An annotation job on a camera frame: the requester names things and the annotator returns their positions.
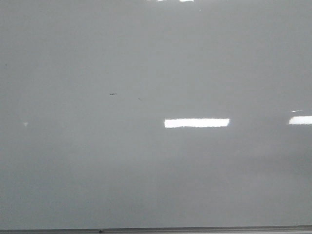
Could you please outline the white glossy whiteboard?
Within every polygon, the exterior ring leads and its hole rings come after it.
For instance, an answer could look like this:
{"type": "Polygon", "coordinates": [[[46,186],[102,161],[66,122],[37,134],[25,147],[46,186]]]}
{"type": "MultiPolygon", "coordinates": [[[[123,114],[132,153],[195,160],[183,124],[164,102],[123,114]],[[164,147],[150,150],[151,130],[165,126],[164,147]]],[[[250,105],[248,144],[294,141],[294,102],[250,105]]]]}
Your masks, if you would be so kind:
{"type": "Polygon", "coordinates": [[[0,227],[310,225],[309,0],[3,0],[0,227]]]}

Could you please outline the grey aluminium whiteboard frame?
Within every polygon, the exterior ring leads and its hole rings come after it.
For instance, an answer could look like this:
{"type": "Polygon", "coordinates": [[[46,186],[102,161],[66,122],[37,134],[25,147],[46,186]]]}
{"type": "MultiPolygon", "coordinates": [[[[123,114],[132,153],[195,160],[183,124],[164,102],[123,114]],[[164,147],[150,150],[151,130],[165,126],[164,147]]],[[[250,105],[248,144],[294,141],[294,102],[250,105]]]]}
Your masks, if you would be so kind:
{"type": "Polygon", "coordinates": [[[2,234],[310,234],[312,226],[8,229],[0,232],[2,234]]]}

